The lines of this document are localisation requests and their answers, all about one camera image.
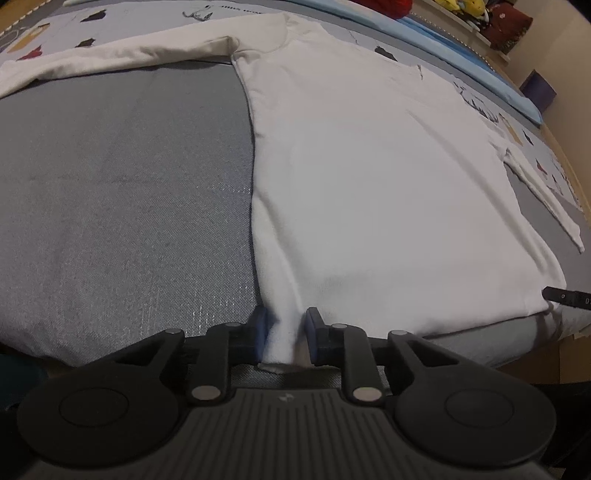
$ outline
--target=gray fabric surface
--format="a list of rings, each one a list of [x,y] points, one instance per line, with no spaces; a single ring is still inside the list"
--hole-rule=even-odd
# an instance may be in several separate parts
[[[198,335],[247,318],[257,302],[254,151],[233,67],[184,62],[43,83],[0,100],[0,122],[0,342],[78,365],[167,327]],[[569,287],[591,291],[582,215],[566,205],[583,227],[579,255],[509,178]],[[435,341],[495,365],[590,322],[566,309]]]

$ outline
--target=metal pin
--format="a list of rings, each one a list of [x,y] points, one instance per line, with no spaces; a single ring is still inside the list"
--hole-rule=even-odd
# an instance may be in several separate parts
[[[215,400],[222,392],[213,385],[199,385],[191,390],[191,395],[197,400]]]

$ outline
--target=wall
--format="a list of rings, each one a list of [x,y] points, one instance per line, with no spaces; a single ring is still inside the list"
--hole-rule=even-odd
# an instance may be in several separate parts
[[[591,200],[591,24],[567,0],[518,0],[534,18],[510,52],[507,75],[517,85],[532,70],[557,93],[544,120],[561,145]]]

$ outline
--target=red fabric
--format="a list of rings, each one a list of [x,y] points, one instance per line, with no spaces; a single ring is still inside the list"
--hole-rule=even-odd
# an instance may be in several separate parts
[[[513,48],[534,21],[507,3],[494,5],[490,13],[491,23],[481,33],[491,42],[492,48],[504,53]]]
[[[371,8],[390,18],[406,17],[413,7],[413,0],[353,0],[356,4]]]

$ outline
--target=wooden floor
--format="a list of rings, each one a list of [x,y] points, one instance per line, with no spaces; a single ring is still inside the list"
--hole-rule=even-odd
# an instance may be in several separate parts
[[[35,7],[41,5],[45,0],[8,0],[0,7],[0,32],[6,30],[19,18],[27,15]]]

